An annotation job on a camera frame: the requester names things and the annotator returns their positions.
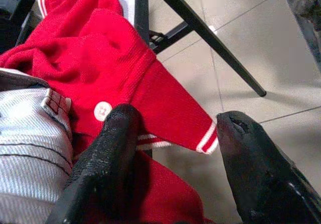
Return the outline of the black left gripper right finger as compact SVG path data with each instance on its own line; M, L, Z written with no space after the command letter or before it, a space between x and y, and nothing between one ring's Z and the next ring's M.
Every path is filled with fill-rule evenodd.
M220 113L217 135L243 224L321 224L321 196L259 123Z

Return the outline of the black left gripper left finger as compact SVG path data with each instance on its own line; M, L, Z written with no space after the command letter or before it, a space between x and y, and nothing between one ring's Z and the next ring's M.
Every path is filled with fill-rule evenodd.
M146 224L128 217L134 189L139 111L120 104L80 155L46 224Z

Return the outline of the white shirt with dark lines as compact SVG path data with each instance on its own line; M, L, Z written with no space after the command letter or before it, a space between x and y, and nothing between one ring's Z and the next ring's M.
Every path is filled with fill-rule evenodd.
M0 68L0 224L45 224L72 171L70 98Z

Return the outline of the red jacket white trim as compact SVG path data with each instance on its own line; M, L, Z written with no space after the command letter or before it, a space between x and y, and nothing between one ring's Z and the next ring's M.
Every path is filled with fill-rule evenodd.
M146 150L176 144L210 154L215 122L157 60L118 0L38 0L42 21L0 68L46 81L70 98L72 169L120 104L141 115L128 217L147 224L208 224L197 192Z

